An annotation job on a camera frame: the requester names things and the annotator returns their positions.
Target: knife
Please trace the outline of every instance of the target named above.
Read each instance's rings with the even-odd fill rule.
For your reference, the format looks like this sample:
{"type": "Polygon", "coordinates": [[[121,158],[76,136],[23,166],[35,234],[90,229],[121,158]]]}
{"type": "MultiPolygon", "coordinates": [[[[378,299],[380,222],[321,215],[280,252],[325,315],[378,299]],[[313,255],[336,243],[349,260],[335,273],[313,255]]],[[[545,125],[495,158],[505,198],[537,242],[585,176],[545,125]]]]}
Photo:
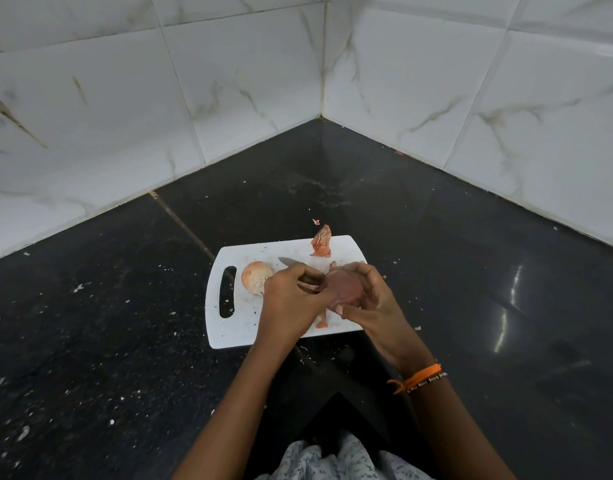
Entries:
{"type": "Polygon", "coordinates": [[[299,261],[296,261],[295,259],[291,259],[291,258],[278,258],[278,261],[280,261],[282,264],[286,265],[286,266],[293,266],[294,264],[299,263],[299,261]]]}

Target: white marble tile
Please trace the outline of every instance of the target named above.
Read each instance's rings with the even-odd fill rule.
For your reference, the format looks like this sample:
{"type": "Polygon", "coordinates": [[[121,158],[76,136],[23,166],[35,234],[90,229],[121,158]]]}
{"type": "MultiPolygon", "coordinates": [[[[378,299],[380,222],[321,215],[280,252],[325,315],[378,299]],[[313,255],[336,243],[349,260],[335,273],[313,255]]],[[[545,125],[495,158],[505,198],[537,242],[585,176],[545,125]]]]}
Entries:
{"type": "Polygon", "coordinates": [[[318,3],[164,28],[207,163],[318,117],[323,11],[318,3]]]}
{"type": "Polygon", "coordinates": [[[442,168],[503,37],[502,29],[330,4],[323,114],[442,168]]]}
{"type": "Polygon", "coordinates": [[[0,256],[202,166],[160,29],[0,54],[0,256]]]}
{"type": "Polygon", "coordinates": [[[503,44],[445,170],[613,245],[613,46],[503,44]]]}
{"type": "Polygon", "coordinates": [[[0,0],[0,52],[157,26],[151,0],[0,0]]]}
{"type": "Polygon", "coordinates": [[[164,27],[320,1],[323,0],[153,0],[153,3],[164,27]]]}
{"type": "Polygon", "coordinates": [[[329,0],[398,13],[506,28],[520,0],[329,0]]]}
{"type": "Polygon", "coordinates": [[[613,43],[613,0],[522,0],[511,28],[613,43]]]}

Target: cutting board handle hole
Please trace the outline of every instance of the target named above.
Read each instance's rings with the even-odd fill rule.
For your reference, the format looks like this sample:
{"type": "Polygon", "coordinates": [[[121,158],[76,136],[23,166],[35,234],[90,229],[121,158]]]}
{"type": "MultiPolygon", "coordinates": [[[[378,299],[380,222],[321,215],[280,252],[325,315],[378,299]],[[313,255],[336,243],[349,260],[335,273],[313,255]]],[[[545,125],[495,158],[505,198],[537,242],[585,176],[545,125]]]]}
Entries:
{"type": "Polygon", "coordinates": [[[229,318],[235,313],[235,301],[233,300],[233,287],[235,286],[235,266],[229,266],[222,273],[220,284],[220,316],[229,318]]]}

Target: hand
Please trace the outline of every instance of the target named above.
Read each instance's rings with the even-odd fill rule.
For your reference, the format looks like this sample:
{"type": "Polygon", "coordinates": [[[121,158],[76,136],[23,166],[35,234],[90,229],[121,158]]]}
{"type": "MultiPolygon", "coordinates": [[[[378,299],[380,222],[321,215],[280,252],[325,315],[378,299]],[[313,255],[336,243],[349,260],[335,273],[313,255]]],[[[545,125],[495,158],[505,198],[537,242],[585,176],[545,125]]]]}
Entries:
{"type": "Polygon", "coordinates": [[[316,317],[336,298],[333,290],[313,294],[304,291],[297,282],[319,284],[324,277],[317,269],[298,263],[267,279],[256,345],[276,349],[283,360],[316,317]]]}
{"type": "Polygon", "coordinates": [[[408,324],[393,292],[375,267],[354,262],[343,266],[366,278],[362,309],[338,305],[335,312],[359,324],[380,355],[396,367],[405,379],[436,361],[429,349],[408,324]]]}

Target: white cutting board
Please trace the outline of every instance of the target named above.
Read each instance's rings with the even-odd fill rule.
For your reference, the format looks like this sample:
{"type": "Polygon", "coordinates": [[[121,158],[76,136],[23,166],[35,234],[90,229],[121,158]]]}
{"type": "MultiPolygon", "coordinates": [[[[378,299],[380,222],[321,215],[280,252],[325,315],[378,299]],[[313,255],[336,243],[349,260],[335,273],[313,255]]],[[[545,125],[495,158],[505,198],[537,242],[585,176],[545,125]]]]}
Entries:
{"type": "MultiPolygon", "coordinates": [[[[334,235],[330,242],[330,258],[311,256],[313,248],[311,239],[296,239],[295,241],[261,242],[259,244],[245,244],[244,246],[230,246],[222,248],[215,257],[206,286],[206,300],[204,315],[206,318],[206,334],[208,343],[214,349],[251,345],[255,340],[262,311],[262,296],[250,294],[242,286],[242,270],[251,261],[267,262],[274,272],[285,269],[286,266],[278,261],[278,257],[292,258],[302,261],[311,267],[327,272],[331,261],[338,266],[354,261],[366,262],[358,244],[350,235],[334,235]],[[224,270],[235,266],[235,283],[233,284],[233,300],[235,309],[229,318],[222,318],[219,311],[220,285],[224,270]]],[[[327,310],[327,328],[316,328],[316,319],[311,328],[303,335],[315,337],[342,333],[344,331],[361,330],[360,325],[343,320],[340,315],[327,310]]]]}

